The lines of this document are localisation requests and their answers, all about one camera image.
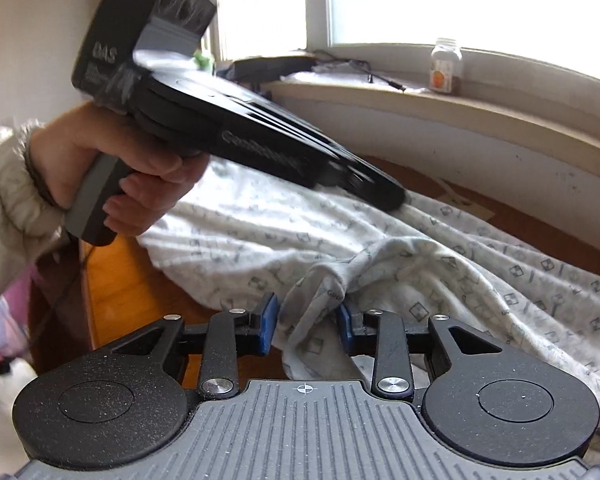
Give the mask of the papers on sill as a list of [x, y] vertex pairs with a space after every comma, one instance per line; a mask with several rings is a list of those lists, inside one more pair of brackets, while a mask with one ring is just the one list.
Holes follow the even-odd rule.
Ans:
[[318, 64], [307, 72], [282, 77], [282, 81], [287, 84], [321, 84], [322, 86], [399, 91], [406, 94], [429, 93], [429, 89], [419, 82], [377, 73], [351, 63]]

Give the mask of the white patterned garment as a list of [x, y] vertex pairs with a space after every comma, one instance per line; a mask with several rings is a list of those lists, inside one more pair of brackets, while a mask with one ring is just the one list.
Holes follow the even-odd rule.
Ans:
[[[291, 379], [370, 377], [332, 320], [350, 299], [409, 323], [457, 318], [583, 380], [600, 404], [600, 276], [426, 196], [385, 214], [212, 159], [140, 244], [205, 307], [248, 309], [275, 294], [274, 344]], [[586, 457], [600, 464], [600, 430]]]

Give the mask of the black electronic device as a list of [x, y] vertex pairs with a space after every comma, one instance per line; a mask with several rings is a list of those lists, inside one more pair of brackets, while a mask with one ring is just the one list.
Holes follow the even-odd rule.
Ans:
[[224, 78], [246, 84], [262, 84], [262, 82], [279, 80], [290, 74], [307, 72], [316, 64], [317, 59], [305, 53], [243, 58], [230, 64]]

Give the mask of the orange label bottle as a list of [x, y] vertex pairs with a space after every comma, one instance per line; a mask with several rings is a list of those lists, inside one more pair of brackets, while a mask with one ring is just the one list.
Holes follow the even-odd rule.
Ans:
[[429, 89], [458, 96], [464, 70], [463, 53], [454, 39], [439, 38], [430, 53]]

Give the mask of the beige window sill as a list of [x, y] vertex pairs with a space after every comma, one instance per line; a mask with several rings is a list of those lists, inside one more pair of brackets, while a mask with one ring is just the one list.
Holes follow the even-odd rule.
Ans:
[[285, 78], [270, 82], [264, 88], [279, 99], [359, 106], [472, 131], [565, 162], [600, 178], [600, 139], [505, 107], [348, 82]]

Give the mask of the white quilted jacket sleeve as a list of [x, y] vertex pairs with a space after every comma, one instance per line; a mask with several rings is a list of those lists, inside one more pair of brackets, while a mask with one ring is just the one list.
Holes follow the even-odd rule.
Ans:
[[0, 296], [22, 271], [60, 237], [64, 212], [44, 200], [32, 170], [35, 120], [0, 126]]

